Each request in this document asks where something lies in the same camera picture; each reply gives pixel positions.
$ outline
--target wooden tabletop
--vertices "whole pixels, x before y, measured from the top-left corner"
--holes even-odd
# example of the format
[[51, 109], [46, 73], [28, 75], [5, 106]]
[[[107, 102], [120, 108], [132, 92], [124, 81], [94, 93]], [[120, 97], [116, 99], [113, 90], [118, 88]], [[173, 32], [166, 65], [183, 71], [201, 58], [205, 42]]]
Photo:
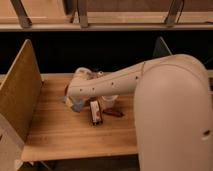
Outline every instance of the wooden tabletop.
[[103, 115], [93, 126], [89, 107], [75, 113], [63, 102], [70, 75], [46, 77], [22, 160], [45, 161], [137, 154], [132, 95], [119, 96], [121, 118]]

